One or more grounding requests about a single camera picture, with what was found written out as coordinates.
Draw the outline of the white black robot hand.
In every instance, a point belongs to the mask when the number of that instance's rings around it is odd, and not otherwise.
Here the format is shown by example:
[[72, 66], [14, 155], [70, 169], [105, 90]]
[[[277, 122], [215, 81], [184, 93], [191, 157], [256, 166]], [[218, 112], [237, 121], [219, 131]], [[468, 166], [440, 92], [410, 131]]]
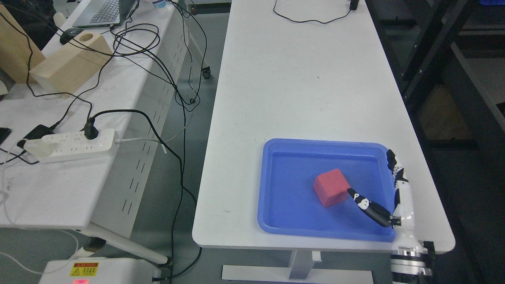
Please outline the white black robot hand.
[[423, 254], [423, 247], [414, 232], [415, 218], [411, 185], [405, 176], [404, 166], [396, 154], [388, 149], [386, 156], [395, 189], [393, 213], [378, 203], [370, 201], [352, 188], [348, 188], [347, 192], [366, 216], [385, 228], [393, 227], [396, 233], [392, 244], [393, 254], [420, 257]]

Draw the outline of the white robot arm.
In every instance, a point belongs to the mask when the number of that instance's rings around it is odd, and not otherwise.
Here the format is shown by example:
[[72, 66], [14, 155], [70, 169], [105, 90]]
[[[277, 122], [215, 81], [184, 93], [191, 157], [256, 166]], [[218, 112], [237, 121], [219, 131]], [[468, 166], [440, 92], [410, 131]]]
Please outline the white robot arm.
[[393, 284], [434, 284], [436, 251], [432, 241], [423, 241], [422, 249], [398, 247], [390, 256]]

